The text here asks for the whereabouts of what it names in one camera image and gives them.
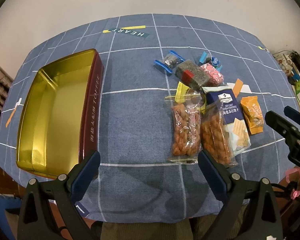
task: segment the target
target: black clamp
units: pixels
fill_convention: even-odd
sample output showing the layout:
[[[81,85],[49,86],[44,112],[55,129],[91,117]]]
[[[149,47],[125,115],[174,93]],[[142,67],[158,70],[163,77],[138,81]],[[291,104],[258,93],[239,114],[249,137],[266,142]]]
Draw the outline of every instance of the black clamp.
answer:
[[[300,113],[298,111],[290,106],[286,106],[284,114],[300,125]],[[288,159],[300,167],[300,131],[298,128],[273,111],[266,113],[265,122],[285,138],[285,143],[290,150]]]
[[[75,165],[68,175],[61,174],[57,179],[45,182],[30,179],[22,199],[18,239],[64,240],[61,236],[64,228],[67,228],[73,239],[95,239],[74,203],[83,198],[90,182],[98,176],[99,166],[100,154],[94,151]],[[49,199],[56,201],[65,227],[58,228]]]
[[[203,240],[227,239],[244,199],[250,199],[250,202],[235,240],[269,239],[271,236],[272,239],[283,239],[278,205],[267,178],[250,181],[243,179],[237,173],[230,174],[206,150],[199,153],[198,164],[213,194],[217,200],[223,202],[219,215]]]

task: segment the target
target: yellow wrapper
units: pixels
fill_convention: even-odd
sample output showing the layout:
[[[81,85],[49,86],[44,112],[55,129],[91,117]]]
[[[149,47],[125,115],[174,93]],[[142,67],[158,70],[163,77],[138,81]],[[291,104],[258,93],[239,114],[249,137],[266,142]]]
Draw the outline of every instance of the yellow wrapper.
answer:
[[[263,115],[260,105],[258,103],[258,97],[245,97],[242,98],[241,106],[243,109],[244,118],[247,121],[251,134],[263,132]]]

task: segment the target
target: blue tablecloth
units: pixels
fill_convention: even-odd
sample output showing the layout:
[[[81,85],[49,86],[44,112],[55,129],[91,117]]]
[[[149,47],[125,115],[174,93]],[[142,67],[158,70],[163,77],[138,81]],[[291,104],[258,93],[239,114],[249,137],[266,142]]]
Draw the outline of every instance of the blue tablecloth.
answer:
[[[131,33],[103,33],[115,27],[145,25]],[[35,47],[20,67],[0,118],[0,167],[26,187],[34,175],[16,166],[17,133],[22,104],[36,72],[74,52],[96,48],[105,67],[102,87],[99,178],[91,182],[81,211],[109,222],[177,222],[186,217],[217,213],[217,201],[198,165],[168,163],[171,118],[163,99],[175,93],[178,79],[153,66],[171,49],[198,63],[211,52],[223,64],[225,83],[241,79],[249,85],[243,96],[258,95],[263,114],[283,115],[297,102],[285,74],[254,35],[227,24],[191,16],[144,14],[91,22],[63,32]],[[21,105],[7,128],[16,102]],[[244,178],[267,177],[278,182],[293,166],[284,140],[268,126],[250,136],[251,147],[236,157],[231,171]]]

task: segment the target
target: pink object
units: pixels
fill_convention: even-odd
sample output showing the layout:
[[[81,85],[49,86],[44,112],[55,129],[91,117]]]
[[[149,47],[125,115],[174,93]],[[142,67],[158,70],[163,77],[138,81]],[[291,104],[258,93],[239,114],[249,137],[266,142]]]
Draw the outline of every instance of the pink object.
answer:
[[[290,174],[292,174],[292,173],[295,173],[295,172],[299,172],[299,174],[300,174],[300,168],[298,167],[298,168],[293,168],[293,169],[290,169],[290,170],[287,170],[286,172],[285,172],[285,174],[286,174],[286,181],[288,182],[288,183],[290,183],[290,179],[289,179],[289,175]],[[295,199],[296,197],[299,197],[300,196],[300,190],[295,190],[295,189],[293,189],[292,190],[292,192],[291,192],[291,199]]]
[[[223,75],[220,74],[211,64],[207,63],[201,66],[203,71],[209,76],[210,84],[212,86],[218,86],[223,82]]]

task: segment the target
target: screw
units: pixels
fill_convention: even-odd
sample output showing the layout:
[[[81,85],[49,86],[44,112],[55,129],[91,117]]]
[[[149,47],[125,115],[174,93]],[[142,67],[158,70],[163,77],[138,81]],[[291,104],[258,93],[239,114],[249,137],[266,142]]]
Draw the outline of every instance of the screw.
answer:
[[[235,179],[235,180],[239,180],[239,179],[240,179],[240,175],[239,175],[238,173],[233,173],[233,174],[231,175],[231,177],[232,177],[233,179]]]
[[[269,184],[269,179],[263,178],[263,179],[262,179],[262,182],[263,182],[264,184]]]
[[[32,178],[32,179],[29,180],[29,184],[30,184],[30,185],[33,185],[35,182],[36,182],[36,179],[35,179],[35,178]]]
[[[66,174],[60,174],[59,176],[58,176],[58,179],[59,180],[65,180],[67,178],[67,175]]]

